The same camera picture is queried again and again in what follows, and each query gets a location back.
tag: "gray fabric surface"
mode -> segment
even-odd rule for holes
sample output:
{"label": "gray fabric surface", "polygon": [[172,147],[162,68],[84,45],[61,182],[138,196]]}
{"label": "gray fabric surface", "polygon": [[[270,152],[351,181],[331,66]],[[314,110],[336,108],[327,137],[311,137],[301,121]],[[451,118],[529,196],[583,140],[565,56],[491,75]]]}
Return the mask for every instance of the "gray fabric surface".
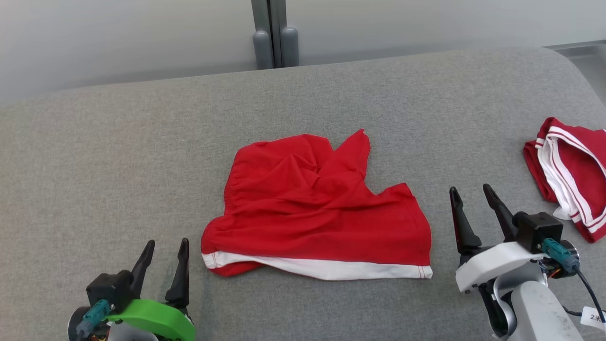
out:
{"label": "gray fabric surface", "polygon": [[[491,340],[479,294],[455,283],[448,189],[458,187],[485,245],[502,236],[483,183],[513,212],[552,212],[521,151],[552,115],[606,127],[606,109],[575,67],[532,48],[115,84],[0,109],[0,333],[64,340],[85,286],[130,269],[150,238],[143,296],[162,299],[188,237],[198,340]],[[238,148],[300,133],[337,146],[358,128],[373,148],[369,187],[408,183],[431,224],[432,280],[322,282],[271,268],[222,278],[205,269],[198,241],[222,214]],[[564,237],[606,304],[606,241],[589,245],[570,223]],[[576,278],[550,287],[570,309],[591,305]]]}

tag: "folded maroon garment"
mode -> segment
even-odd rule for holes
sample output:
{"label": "folded maroon garment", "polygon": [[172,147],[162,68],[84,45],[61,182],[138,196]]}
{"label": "folded maroon garment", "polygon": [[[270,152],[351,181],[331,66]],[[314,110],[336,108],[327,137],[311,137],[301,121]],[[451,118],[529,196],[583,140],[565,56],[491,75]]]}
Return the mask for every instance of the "folded maroon garment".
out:
{"label": "folded maroon garment", "polygon": [[560,204],[554,216],[572,219],[590,243],[606,235],[606,130],[547,118],[524,158],[543,197]]}
{"label": "folded maroon garment", "polygon": [[300,135],[240,149],[225,215],[202,235],[206,266],[235,275],[270,265],[324,280],[431,278],[429,223],[406,184],[375,195],[361,129],[333,150]]}

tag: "cable tag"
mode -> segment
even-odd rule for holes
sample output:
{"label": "cable tag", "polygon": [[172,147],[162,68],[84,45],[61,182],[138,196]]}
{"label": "cable tag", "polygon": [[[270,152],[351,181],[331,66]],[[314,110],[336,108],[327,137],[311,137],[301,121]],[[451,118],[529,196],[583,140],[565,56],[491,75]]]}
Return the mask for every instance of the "cable tag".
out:
{"label": "cable tag", "polygon": [[604,330],[604,323],[602,323],[602,320],[600,320],[598,310],[590,306],[586,306],[583,308],[583,314],[581,315],[581,324]]}

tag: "cable connector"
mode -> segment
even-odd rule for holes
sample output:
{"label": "cable connector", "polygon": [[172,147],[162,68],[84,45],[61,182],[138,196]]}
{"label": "cable connector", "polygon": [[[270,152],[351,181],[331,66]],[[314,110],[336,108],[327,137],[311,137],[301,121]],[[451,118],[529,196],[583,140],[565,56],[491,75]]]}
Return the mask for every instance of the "cable connector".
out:
{"label": "cable connector", "polygon": [[552,238],[546,238],[543,240],[541,249],[546,255],[560,263],[564,270],[568,272],[575,272],[573,267],[576,266],[578,268],[581,266],[579,260],[573,256],[570,251]]}
{"label": "cable connector", "polygon": [[88,337],[93,332],[93,329],[109,315],[110,311],[110,304],[107,300],[97,301],[97,303],[84,314],[82,322],[76,326],[77,335],[82,338]]}

